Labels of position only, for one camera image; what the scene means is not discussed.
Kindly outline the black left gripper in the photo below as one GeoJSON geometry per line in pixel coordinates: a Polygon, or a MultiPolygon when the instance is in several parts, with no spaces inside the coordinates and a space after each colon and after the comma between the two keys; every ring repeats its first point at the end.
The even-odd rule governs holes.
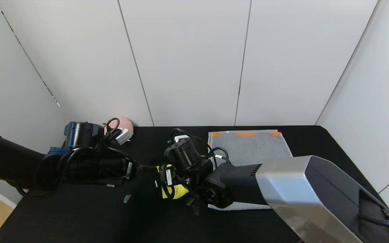
{"type": "Polygon", "coordinates": [[[107,158],[100,159],[99,166],[101,173],[107,179],[132,180],[135,175],[157,174],[157,166],[137,165],[136,161],[129,158],[107,158]]]}

